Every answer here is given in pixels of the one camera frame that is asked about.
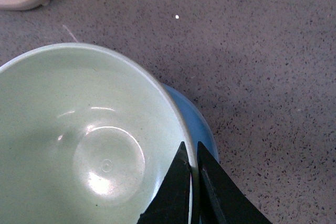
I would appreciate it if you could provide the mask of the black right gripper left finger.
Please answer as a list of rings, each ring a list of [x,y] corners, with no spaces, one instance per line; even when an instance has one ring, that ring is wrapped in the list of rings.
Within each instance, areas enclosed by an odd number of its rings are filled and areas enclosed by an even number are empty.
[[[191,168],[181,142],[157,194],[138,223],[188,223],[190,214]]]

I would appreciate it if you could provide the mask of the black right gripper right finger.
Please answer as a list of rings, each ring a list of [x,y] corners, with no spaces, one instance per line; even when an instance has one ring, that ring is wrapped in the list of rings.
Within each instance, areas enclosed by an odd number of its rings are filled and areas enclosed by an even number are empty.
[[[201,142],[194,144],[191,223],[271,223],[236,186]]]

